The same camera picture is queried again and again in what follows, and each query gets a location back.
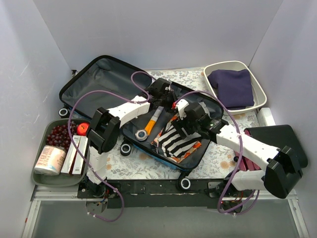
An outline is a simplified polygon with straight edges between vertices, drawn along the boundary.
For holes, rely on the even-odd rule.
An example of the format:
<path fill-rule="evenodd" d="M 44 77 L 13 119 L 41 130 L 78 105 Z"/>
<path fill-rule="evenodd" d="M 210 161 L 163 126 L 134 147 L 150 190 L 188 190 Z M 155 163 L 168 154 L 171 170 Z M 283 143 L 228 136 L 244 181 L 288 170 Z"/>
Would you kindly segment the blue fish-print suitcase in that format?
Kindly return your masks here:
<path fill-rule="evenodd" d="M 140 71 L 140 69 L 117 58 L 111 56 L 97 57 L 66 83 L 59 93 L 59 98 L 70 109 L 80 97 L 94 90 L 110 91 L 124 98 L 132 99 L 141 92 L 130 79 L 131 74 L 136 71 Z M 110 109 L 122 103 L 111 95 L 95 94 L 83 99 L 75 111 L 81 116 L 91 119 L 97 108 Z M 138 150 L 159 162 L 188 175 L 201 162 L 210 141 L 202 139 L 202 145 L 197 151 L 180 163 L 172 162 L 157 153 L 155 147 L 151 144 L 154 135 L 143 142 L 138 141 L 135 137 L 137 129 L 145 126 L 153 113 L 154 110 L 151 110 L 147 114 L 123 125 L 121 128 L 123 138 L 132 143 Z"/>

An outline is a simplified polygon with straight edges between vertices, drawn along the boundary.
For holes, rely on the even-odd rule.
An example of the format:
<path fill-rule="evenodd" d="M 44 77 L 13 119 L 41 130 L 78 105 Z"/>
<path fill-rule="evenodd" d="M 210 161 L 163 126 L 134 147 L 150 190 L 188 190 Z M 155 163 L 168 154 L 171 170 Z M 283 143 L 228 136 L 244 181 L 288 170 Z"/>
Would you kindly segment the dark purple garment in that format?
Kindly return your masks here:
<path fill-rule="evenodd" d="M 239 110 L 254 105 L 251 77 L 248 70 L 214 70 L 208 81 L 217 90 L 217 98 L 229 110 Z"/>

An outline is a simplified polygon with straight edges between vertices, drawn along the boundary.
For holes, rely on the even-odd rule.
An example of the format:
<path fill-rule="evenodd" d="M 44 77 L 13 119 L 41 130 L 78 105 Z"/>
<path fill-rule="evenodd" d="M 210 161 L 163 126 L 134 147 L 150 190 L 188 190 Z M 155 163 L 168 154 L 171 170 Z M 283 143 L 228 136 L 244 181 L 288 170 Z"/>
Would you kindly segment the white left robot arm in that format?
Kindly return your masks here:
<path fill-rule="evenodd" d="M 136 132 L 137 140 L 145 141 L 151 134 L 163 109 L 170 109 L 176 100 L 171 83 L 162 78 L 153 82 L 146 89 L 146 93 L 150 96 L 148 101 L 137 95 L 131 102 L 126 102 L 120 106 L 110 109 L 103 107 L 96 109 L 86 132 L 89 145 L 94 147 L 99 154 L 109 152 L 116 145 L 123 125 L 154 109 L 155 112 L 145 128 Z"/>

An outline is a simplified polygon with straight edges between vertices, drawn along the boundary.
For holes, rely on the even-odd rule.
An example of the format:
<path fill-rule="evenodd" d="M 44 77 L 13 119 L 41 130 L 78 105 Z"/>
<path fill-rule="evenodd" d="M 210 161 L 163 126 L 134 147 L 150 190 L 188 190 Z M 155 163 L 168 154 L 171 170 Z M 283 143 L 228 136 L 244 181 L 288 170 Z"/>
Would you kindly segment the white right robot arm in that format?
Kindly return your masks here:
<path fill-rule="evenodd" d="M 211 118 L 200 104 L 180 100 L 173 104 L 179 117 L 174 126 L 180 135 L 197 132 L 204 139 L 239 150 L 240 157 L 247 157 L 257 166 L 257 171 L 234 169 L 224 181 L 221 196 L 235 197 L 243 190 L 267 190 L 277 198 L 286 198 L 302 178 L 302 169 L 308 164 L 296 151 L 289 147 L 274 147 L 239 132 L 223 119 Z"/>

